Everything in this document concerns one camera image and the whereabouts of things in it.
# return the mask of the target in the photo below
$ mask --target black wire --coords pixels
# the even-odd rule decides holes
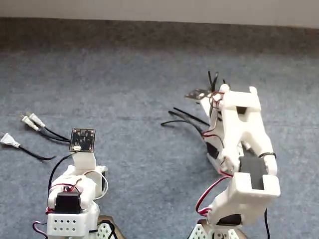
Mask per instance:
[[[32,224],[32,228],[33,228],[33,230],[34,230],[36,233],[39,233],[39,234],[45,236],[45,239],[48,239],[48,235],[45,234],[44,232],[40,231],[38,228],[36,228],[36,226],[35,226],[36,224],[46,225],[47,223],[34,222],[34,223]]]
[[[167,124],[167,123],[174,123],[174,122],[184,122],[184,123],[189,123],[189,124],[191,124],[192,126],[194,126],[192,123],[190,123],[190,122],[188,122],[188,121],[185,121],[185,120],[180,120],[180,119],[163,122],[163,123],[161,123],[161,126],[165,126],[165,124]],[[198,133],[200,134],[200,136],[203,136],[203,133],[202,133],[201,131],[199,131],[196,127],[195,127],[195,129],[198,131]]]
[[[217,78],[218,78],[218,71],[216,71],[216,73],[215,73],[214,81],[212,81],[211,75],[210,75],[210,71],[208,71],[208,79],[209,79],[209,83],[210,83],[210,90],[212,92],[215,91]]]
[[[60,142],[70,142],[70,140],[65,140],[65,139],[61,139],[61,138],[56,138],[56,137],[54,137],[54,136],[51,136],[51,135],[49,135],[49,134],[47,134],[44,130],[40,130],[40,131],[38,131],[39,132],[39,134],[41,134],[42,136],[44,136],[44,137],[46,137],[46,138],[50,138],[50,139],[53,139],[53,140],[56,140],[56,141],[60,141]]]
[[[47,127],[44,127],[47,131],[49,131],[51,134],[54,134],[55,136],[58,136],[59,138],[61,139],[64,139],[64,140],[67,140],[67,141],[70,141],[70,139],[66,138],[66,137],[63,137],[61,135],[59,135],[58,133],[55,133],[53,131],[51,131],[50,129],[48,129]]]
[[[193,122],[191,122],[187,117],[185,117],[179,113],[173,112],[173,111],[168,111],[168,113],[171,115],[178,116],[178,117],[182,118],[183,120],[170,120],[170,121],[161,123],[161,126],[165,126],[165,124],[172,123],[172,122],[186,122],[186,123],[194,126],[195,129],[197,130],[197,132],[200,134],[200,136],[203,137],[203,130],[200,127],[198,127],[197,125],[195,125]]]
[[[266,231],[267,231],[267,239],[270,239],[270,232],[269,232],[269,227],[268,227],[268,220],[267,220],[267,208],[265,210],[265,226],[266,226]]]
[[[267,156],[267,155],[272,155],[272,156],[275,157],[275,159],[277,159],[277,155],[276,155],[274,152],[262,153],[262,154],[260,154],[258,157],[259,157],[259,158],[262,158],[262,157],[265,157],[265,156]]]
[[[53,156],[53,157],[42,157],[42,156],[40,156],[40,155],[38,155],[36,153],[33,153],[33,152],[29,151],[28,149],[24,148],[21,145],[19,145],[19,149],[21,149],[23,152],[25,152],[25,153],[27,153],[27,154],[31,155],[32,157],[35,157],[35,158],[37,158],[39,160],[52,160],[52,159],[54,159],[56,157],[56,156]]]
[[[75,154],[76,152],[74,153],[71,153],[63,158],[61,158],[61,160],[54,166],[52,172],[51,172],[51,175],[50,175],[50,179],[49,179],[49,184],[48,184],[48,198],[49,198],[49,192],[50,192],[50,188],[51,188],[51,184],[52,184],[52,179],[53,179],[53,175],[56,171],[56,169],[58,168],[58,166],[67,158],[69,158],[70,156],[72,156],[73,154]]]
[[[189,122],[191,125],[193,125],[198,132],[201,132],[201,134],[204,132],[199,126],[195,125],[192,121],[190,121],[186,116],[182,115],[182,114],[179,114],[179,113],[176,113],[176,112],[173,112],[173,111],[168,111],[168,113],[170,115],[174,115],[174,116],[177,116],[177,117],[180,117],[182,118],[183,120]]]
[[[197,118],[196,116],[193,116],[193,115],[191,115],[191,114],[189,114],[189,113],[187,113],[187,112],[185,112],[185,111],[182,111],[182,110],[180,110],[180,109],[178,109],[178,108],[176,108],[176,107],[174,107],[173,109],[174,109],[174,110],[177,110],[177,111],[179,111],[179,112],[181,112],[181,113],[183,113],[183,114],[185,114],[185,115],[187,115],[187,116],[190,117],[191,119],[196,120],[196,121],[198,121],[198,122],[200,122],[200,123],[202,123],[202,124],[204,124],[204,125],[206,125],[206,126],[210,126],[209,123],[206,123],[205,121],[203,121],[203,120],[200,119],[200,118]]]

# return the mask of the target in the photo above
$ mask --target white wire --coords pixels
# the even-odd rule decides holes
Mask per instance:
[[[86,174],[88,174],[88,173],[97,173],[97,174],[99,174],[99,175],[103,178],[103,180],[105,181],[105,184],[106,184],[106,185],[105,185],[105,189],[104,189],[102,195],[101,195],[100,197],[95,198],[94,200],[98,200],[98,199],[100,199],[100,198],[103,198],[103,197],[105,196],[105,194],[107,193],[107,191],[109,190],[109,182],[108,182],[108,180],[103,176],[102,173],[97,172],[97,171],[94,171],[94,170],[86,171],[86,172],[83,173],[82,175],[86,176]]]

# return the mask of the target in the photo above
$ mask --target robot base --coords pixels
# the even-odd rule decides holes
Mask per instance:
[[[247,237],[239,229],[213,231],[206,220],[200,220],[188,239],[247,239]]]

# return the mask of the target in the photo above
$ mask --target cable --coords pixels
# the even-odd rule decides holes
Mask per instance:
[[[263,157],[265,157],[265,156],[267,156],[267,155],[274,156],[274,157],[275,157],[275,159],[277,159],[277,155],[276,155],[274,152],[266,152],[266,153],[262,153],[262,154],[260,154],[258,157],[259,157],[259,158],[263,158]]]
[[[268,227],[268,220],[267,220],[267,208],[265,210],[265,226],[266,226],[266,231],[267,231],[267,239],[270,239],[270,232],[269,232],[269,227]]]
[[[68,139],[62,139],[62,138],[56,138],[54,136],[51,136],[49,134],[46,133],[46,131],[43,130],[44,128],[40,129],[38,131],[39,134],[41,134],[42,136],[46,137],[46,138],[50,138],[50,139],[53,139],[53,140],[56,140],[56,141],[60,141],[60,142],[70,142],[70,140]]]
[[[47,131],[49,131],[51,134],[54,134],[55,136],[58,136],[59,138],[61,139],[64,139],[64,140],[67,140],[68,142],[70,141],[70,139],[66,138],[66,137],[63,137],[61,135],[59,135],[58,133],[55,133],[53,131],[51,131],[50,129],[48,129],[46,126],[44,127]]]
[[[210,75],[210,71],[208,71],[208,79],[209,79],[209,83],[210,83],[210,90],[212,92],[215,91],[217,78],[218,78],[218,71],[216,71],[216,73],[215,73],[214,81],[212,81],[211,75]]]
[[[74,185],[69,184],[69,183],[57,183],[57,184],[54,184],[52,187],[50,187],[50,190],[51,190],[53,187],[55,187],[55,186],[69,186],[69,187],[71,187],[71,188],[69,188],[69,190],[67,190],[67,192],[72,192],[73,189],[76,189],[76,191],[78,191],[78,193],[79,193],[79,192],[80,192],[79,189],[75,186],[78,181],[76,181],[76,183],[75,183]]]
[[[224,142],[223,142],[223,140],[221,139],[221,137],[220,137],[219,135],[216,135],[216,134],[205,134],[205,133],[203,133],[203,137],[204,137],[204,138],[217,137],[217,138],[220,140],[222,147],[224,148]]]
[[[214,182],[212,185],[209,186],[209,188],[206,189],[206,191],[200,196],[200,198],[198,199],[196,206],[195,206],[195,210],[197,213],[199,213],[200,215],[207,217],[207,213],[210,210],[210,208],[203,208],[201,210],[198,210],[200,204],[203,202],[203,200],[205,199],[205,197],[207,196],[207,194],[214,188],[216,187],[221,181],[223,181],[224,179],[229,178],[228,176],[224,176],[220,179],[218,179],[216,182]]]
[[[191,122],[188,122],[188,121],[185,121],[185,120],[170,120],[170,121],[166,121],[166,122],[163,122],[163,123],[161,123],[161,126],[165,126],[165,124],[167,124],[167,123],[173,123],[173,122],[184,122],[184,123],[189,123],[189,124],[191,124],[192,126],[194,126]],[[197,129],[197,127],[195,127],[196,128],[196,130],[198,131],[198,133],[200,134],[200,136],[202,136],[202,133],[201,133],[201,131],[199,131],[198,129]]]
[[[99,174],[99,175],[102,177],[102,179],[105,181],[106,186],[105,186],[105,189],[104,189],[102,195],[99,196],[99,197],[97,197],[97,198],[95,198],[94,200],[98,200],[98,199],[103,198],[103,197],[105,196],[105,194],[107,193],[107,191],[109,190],[109,182],[108,182],[108,180],[103,176],[102,173],[97,172],[97,171],[94,171],[94,170],[87,171],[87,172],[83,173],[82,175],[86,176],[88,173],[97,173],[97,174]]]
[[[37,224],[38,224],[38,225],[46,225],[47,223],[41,223],[41,222],[39,222],[39,221],[35,221],[35,222],[32,224],[32,228],[33,228],[33,230],[34,230],[36,233],[39,233],[39,234],[45,236],[45,239],[48,239],[48,235],[47,235],[45,232],[39,230],[39,229],[35,226],[35,225],[37,225]]]
[[[14,138],[8,134],[8,133],[0,133],[1,139],[0,139],[0,143],[7,145],[7,146],[12,146],[15,147],[17,149],[20,149],[21,151],[31,155],[32,157],[35,157],[36,159],[39,160],[52,160],[54,159],[56,156],[53,157],[42,157],[36,153],[31,152],[30,150],[24,148],[21,144],[19,144],[17,141],[14,140]]]
[[[173,107],[173,109],[176,110],[176,111],[179,111],[179,112],[181,112],[181,113],[183,113],[183,114],[185,114],[185,115],[187,115],[188,117],[190,117],[190,118],[193,119],[193,120],[196,120],[197,122],[200,122],[200,123],[202,123],[202,124],[204,124],[204,125],[206,125],[206,126],[210,126],[209,123],[206,123],[205,121],[203,121],[203,120],[200,119],[200,118],[197,118],[196,116],[193,116],[193,115],[191,115],[191,114],[189,114],[189,113],[187,113],[187,112],[185,112],[185,111],[182,111],[182,110],[180,110],[180,109],[178,109],[178,108],[176,108],[176,107]]]
[[[53,156],[53,157],[42,157],[42,156],[40,156],[40,155],[38,155],[36,153],[33,153],[33,152],[29,151],[28,149],[22,147],[21,145],[19,145],[19,149],[21,149],[23,152],[25,152],[25,153],[27,153],[27,154],[31,155],[32,157],[35,157],[35,158],[37,158],[39,160],[49,161],[49,160],[52,160],[52,159],[54,159],[56,157],[56,155]]]
[[[48,198],[49,198],[49,192],[50,192],[50,188],[51,188],[51,184],[52,184],[52,178],[53,178],[53,175],[54,175],[56,169],[58,168],[58,166],[59,166],[65,159],[69,158],[70,156],[72,156],[72,155],[75,154],[75,153],[77,153],[77,152],[71,153],[71,154],[69,154],[69,155],[67,155],[67,156],[65,156],[65,157],[63,157],[63,158],[61,158],[61,160],[54,166],[54,168],[53,168],[53,170],[52,170],[52,172],[51,172],[50,179],[49,179],[49,184],[48,184]]]
[[[203,130],[202,130],[199,126],[195,125],[192,121],[190,121],[187,117],[185,117],[184,115],[181,115],[181,114],[179,114],[179,113],[173,112],[173,111],[168,111],[168,113],[169,113],[170,115],[174,115],[174,116],[180,117],[180,118],[182,118],[184,121],[186,121],[187,123],[189,123],[189,124],[191,124],[192,126],[194,126],[195,129],[196,129],[196,130],[198,131],[198,133],[200,134],[200,136],[202,137]]]

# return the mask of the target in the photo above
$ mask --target perforated plate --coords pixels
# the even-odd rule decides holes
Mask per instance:
[[[96,233],[96,239],[108,239],[112,230],[107,223],[102,223],[99,225],[98,232]]]
[[[201,224],[196,224],[188,239],[208,239],[208,235]]]

